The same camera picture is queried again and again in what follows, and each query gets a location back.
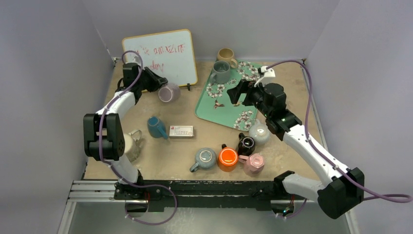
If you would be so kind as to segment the mauve purple mug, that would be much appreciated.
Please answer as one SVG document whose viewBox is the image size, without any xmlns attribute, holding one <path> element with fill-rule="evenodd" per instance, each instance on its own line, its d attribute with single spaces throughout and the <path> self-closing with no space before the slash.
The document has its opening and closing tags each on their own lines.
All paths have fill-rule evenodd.
<svg viewBox="0 0 413 234">
<path fill-rule="evenodd" d="M 158 97 L 164 103 L 174 102 L 180 95 L 180 87 L 174 83 L 168 83 L 162 86 L 158 91 Z"/>
</svg>

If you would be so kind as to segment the grey mug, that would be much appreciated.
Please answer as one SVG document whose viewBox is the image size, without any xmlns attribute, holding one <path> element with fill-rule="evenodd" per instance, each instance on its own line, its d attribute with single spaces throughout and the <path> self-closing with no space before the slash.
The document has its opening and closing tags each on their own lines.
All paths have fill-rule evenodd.
<svg viewBox="0 0 413 234">
<path fill-rule="evenodd" d="M 209 82 L 211 84 L 225 84 L 230 80 L 231 66 L 226 61 L 216 61 L 213 64 Z"/>
</svg>

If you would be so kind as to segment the beige brown mug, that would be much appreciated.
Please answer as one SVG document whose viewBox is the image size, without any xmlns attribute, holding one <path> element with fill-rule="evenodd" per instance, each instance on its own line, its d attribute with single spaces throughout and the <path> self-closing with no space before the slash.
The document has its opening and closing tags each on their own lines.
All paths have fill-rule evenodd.
<svg viewBox="0 0 413 234">
<path fill-rule="evenodd" d="M 226 61 L 229 63 L 231 68 L 237 68 L 238 62 L 235 59 L 234 51 L 229 48 L 222 48 L 219 50 L 217 54 L 217 60 L 219 61 Z"/>
</svg>

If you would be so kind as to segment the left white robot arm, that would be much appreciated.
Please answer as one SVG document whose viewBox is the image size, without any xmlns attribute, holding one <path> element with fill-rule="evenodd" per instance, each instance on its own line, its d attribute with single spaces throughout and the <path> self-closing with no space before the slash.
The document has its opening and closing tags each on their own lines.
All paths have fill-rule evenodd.
<svg viewBox="0 0 413 234">
<path fill-rule="evenodd" d="M 168 80 L 138 63 L 125 63 L 122 68 L 123 77 L 113 98 L 102 109 L 83 118 L 84 151 L 88 157 L 106 164 L 119 183 L 128 184 L 126 193 L 132 199 L 140 199 L 145 186 L 139 181 L 139 170 L 125 154 L 121 119 L 138 103 L 144 90 L 158 91 Z"/>
</svg>

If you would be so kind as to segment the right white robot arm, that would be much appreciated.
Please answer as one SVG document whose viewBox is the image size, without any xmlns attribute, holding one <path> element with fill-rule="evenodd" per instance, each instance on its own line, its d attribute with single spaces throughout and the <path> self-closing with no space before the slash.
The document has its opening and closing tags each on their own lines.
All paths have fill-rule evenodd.
<svg viewBox="0 0 413 234">
<path fill-rule="evenodd" d="M 357 167 L 350 169 L 324 148 L 314 148 L 318 142 L 305 133 L 305 125 L 287 109 L 286 93 L 281 85 L 255 84 L 242 79 L 227 94 L 232 104 L 245 94 L 242 104 L 259 110 L 269 131 L 294 149 L 319 177 L 319 180 L 312 180 L 295 172 L 285 172 L 274 179 L 273 191 L 277 197 L 286 198 L 292 194 L 317 202 L 332 219 L 339 218 L 363 201 L 364 192 L 357 185 L 364 185 L 364 173 Z"/>
</svg>

